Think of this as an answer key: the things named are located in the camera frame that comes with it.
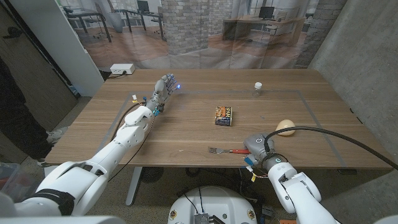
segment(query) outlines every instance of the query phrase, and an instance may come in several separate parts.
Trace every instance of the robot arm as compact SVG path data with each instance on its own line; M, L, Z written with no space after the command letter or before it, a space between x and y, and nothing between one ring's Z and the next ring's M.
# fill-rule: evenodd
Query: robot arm
M268 178L286 212L297 214L300 224L336 224L333 216L319 202L321 195L317 186L303 172L297 173L286 158L275 153L273 140L268 140L269 150L264 147L266 133L255 134L244 140L250 150L245 161L250 165L261 165L268 171Z
M175 83L173 74L164 75L155 84L150 100L125 117L125 123L109 144L87 161L65 162L54 169L31 198L14 205L16 216L86 214L125 153L142 142L154 117L163 112Z

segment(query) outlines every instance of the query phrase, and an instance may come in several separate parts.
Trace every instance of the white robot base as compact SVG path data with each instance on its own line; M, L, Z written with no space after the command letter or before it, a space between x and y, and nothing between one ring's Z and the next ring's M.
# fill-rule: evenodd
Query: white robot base
M209 220L220 224L257 223L251 204L240 194L225 187L203 186L200 191L195 188L185 195L187 197L181 196L172 205L168 224L207 224Z

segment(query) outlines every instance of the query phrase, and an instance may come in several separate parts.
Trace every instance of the metal fork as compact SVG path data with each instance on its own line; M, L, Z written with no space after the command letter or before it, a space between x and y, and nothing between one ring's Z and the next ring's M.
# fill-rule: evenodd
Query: metal fork
M237 153L237 154L250 154L250 151L248 149L232 149L232 150L228 150L228 149L220 149L220 148L216 148L216 147L208 147L208 151L210 153L215 153L215 154L220 154L220 153L223 153L223 152Z

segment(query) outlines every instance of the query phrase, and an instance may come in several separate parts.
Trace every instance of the printed backdrop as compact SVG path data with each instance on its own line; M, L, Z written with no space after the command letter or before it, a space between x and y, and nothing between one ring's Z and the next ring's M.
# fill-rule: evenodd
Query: printed backdrop
M114 63L137 68L293 68L318 0L58 3L102 70Z

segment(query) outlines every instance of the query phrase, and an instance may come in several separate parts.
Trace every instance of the egg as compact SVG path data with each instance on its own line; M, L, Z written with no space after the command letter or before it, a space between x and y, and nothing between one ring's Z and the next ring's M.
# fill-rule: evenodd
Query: egg
M289 119L285 119L281 122L279 122L278 127L276 127L275 131L284 129L284 128L291 128L291 127L296 127L296 125L293 123L293 121L289 120ZM279 133L278 135L280 136L289 136L291 134L293 134L295 132L295 130L291 130L291 131L285 131L283 133Z

